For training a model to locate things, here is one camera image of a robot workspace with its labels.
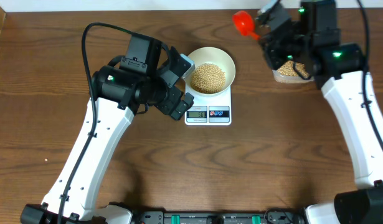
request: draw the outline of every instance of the white wall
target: white wall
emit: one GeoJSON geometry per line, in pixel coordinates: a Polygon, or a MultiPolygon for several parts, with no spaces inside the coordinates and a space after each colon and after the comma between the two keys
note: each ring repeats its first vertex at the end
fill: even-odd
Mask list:
{"type": "MultiPolygon", "coordinates": [[[[258,9],[270,0],[0,0],[6,12],[125,11],[188,9],[258,9]]],[[[383,0],[362,0],[366,7],[383,7],[383,0]]],[[[283,0],[286,7],[300,0],[283,0]]],[[[357,7],[356,0],[337,0],[338,7],[357,7]]]]}

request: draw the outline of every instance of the wooden table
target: wooden table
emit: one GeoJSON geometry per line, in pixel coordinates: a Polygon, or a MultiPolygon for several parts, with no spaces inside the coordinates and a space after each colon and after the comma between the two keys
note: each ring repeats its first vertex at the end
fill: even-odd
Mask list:
{"type": "MultiPolygon", "coordinates": [[[[233,27],[234,12],[8,14],[0,40],[0,222],[18,223],[26,203],[40,203],[67,160],[89,97],[80,39],[95,21],[153,36],[184,54],[218,47],[237,67],[231,126],[190,127],[155,108],[136,116],[113,155],[98,206],[257,211],[299,208],[354,190],[348,149],[321,92],[313,83],[277,83],[260,47],[233,27]]],[[[383,9],[368,13],[383,113],[383,9]]],[[[344,42],[363,44],[357,9],[340,10],[339,26],[344,42]]],[[[93,29],[91,71],[124,54],[129,38],[93,29]]]]}

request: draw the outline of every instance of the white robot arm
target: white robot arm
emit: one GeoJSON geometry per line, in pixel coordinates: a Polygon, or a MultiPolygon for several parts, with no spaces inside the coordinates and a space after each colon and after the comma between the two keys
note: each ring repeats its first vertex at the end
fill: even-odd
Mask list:
{"type": "MultiPolygon", "coordinates": [[[[334,202],[307,207],[305,219],[298,219],[298,223],[383,224],[383,146],[379,144],[379,139],[383,141],[383,116],[375,98],[371,75],[364,72],[367,65],[356,44],[340,45],[334,0],[303,0],[301,8],[301,21],[292,22],[279,0],[273,0],[269,7],[264,7],[258,13],[256,22],[270,27],[272,31],[263,36],[259,44],[271,69],[277,70],[288,58],[293,58],[304,63],[306,71],[313,74],[317,87],[332,107],[341,126],[359,190],[338,194],[334,202]],[[364,76],[368,83],[365,88],[369,103],[363,100],[364,76]],[[372,128],[367,106],[378,134],[372,128]]],[[[88,103],[85,121],[62,173],[44,197],[41,206],[25,207],[21,223],[57,223],[57,218],[61,218],[62,214],[63,223],[93,223],[94,218],[104,217],[102,220],[95,220],[95,223],[130,224],[132,213],[126,208],[109,205],[103,209],[95,209],[97,193],[108,163],[139,105],[154,105],[174,119],[181,118],[192,105],[192,96],[186,95],[181,100],[182,93],[174,84],[178,78],[187,76],[193,69],[194,63],[185,55],[179,55],[173,49],[169,51],[156,39],[132,33],[126,56],[114,58],[94,76],[92,89],[98,96],[95,101],[97,126],[73,180],[69,180],[70,173],[90,134],[92,101],[88,103]],[[155,72],[154,62],[158,62],[156,56],[159,55],[161,46],[168,53],[169,59],[155,72]],[[180,69],[181,72],[174,73],[174,70],[179,71],[172,69],[178,60],[181,60],[181,65],[188,66],[180,69]],[[113,68],[119,62],[120,69],[113,68]],[[140,76],[140,73],[149,74],[149,78],[140,76]],[[64,198],[63,192],[68,181],[72,182],[67,197],[64,198]],[[60,204],[63,198],[66,202],[61,213],[60,204]]],[[[260,214],[241,216],[247,218],[245,223],[252,224],[287,223],[286,221],[297,223],[297,216],[292,221],[285,212],[285,217],[279,216],[271,221],[266,214],[263,217],[260,214]]],[[[169,215],[173,224],[180,224],[178,215],[169,215]]],[[[201,222],[201,217],[203,215],[199,218],[188,217],[184,223],[188,224],[187,220],[190,218],[200,219],[196,222],[201,222]]]]}
{"type": "MultiPolygon", "coordinates": [[[[367,95],[379,134],[383,139],[383,116],[378,107],[367,74],[367,95]]],[[[369,189],[378,180],[383,181],[383,152],[374,134],[367,111],[362,104],[362,71],[342,74],[342,79],[330,78],[321,91],[332,107],[351,155],[355,183],[358,189],[369,189]]],[[[311,205],[306,208],[310,224],[338,224],[334,202],[311,205]]]]}

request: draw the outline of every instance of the green terminal connector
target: green terminal connector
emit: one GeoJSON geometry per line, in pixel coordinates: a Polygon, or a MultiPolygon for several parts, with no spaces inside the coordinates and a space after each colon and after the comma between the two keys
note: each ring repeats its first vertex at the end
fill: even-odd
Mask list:
{"type": "Polygon", "coordinates": [[[252,224],[261,224],[261,222],[260,222],[260,216],[258,216],[258,215],[254,215],[254,216],[252,217],[252,224]]]}
{"type": "Polygon", "coordinates": [[[180,216],[172,215],[172,224],[180,224],[180,216]]]}

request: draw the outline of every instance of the white scale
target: white scale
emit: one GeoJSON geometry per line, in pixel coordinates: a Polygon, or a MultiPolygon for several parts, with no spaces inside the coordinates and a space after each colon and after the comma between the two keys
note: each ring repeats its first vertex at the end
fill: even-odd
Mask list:
{"type": "Polygon", "coordinates": [[[189,56],[195,66],[213,63],[225,72],[223,92],[207,96],[193,90],[192,75],[187,76],[186,93],[194,97],[193,106],[184,115],[186,125],[228,126],[231,124],[231,84],[235,77],[235,65],[231,57],[221,49],[203,47],[193,51],[189,56]]]}
{"type": "Polygon", "coordinates": [[[194,95],[194,104],[184,115],[184,122],[186,125],[230,125],[231,87],[218,96],[194,95]]]}

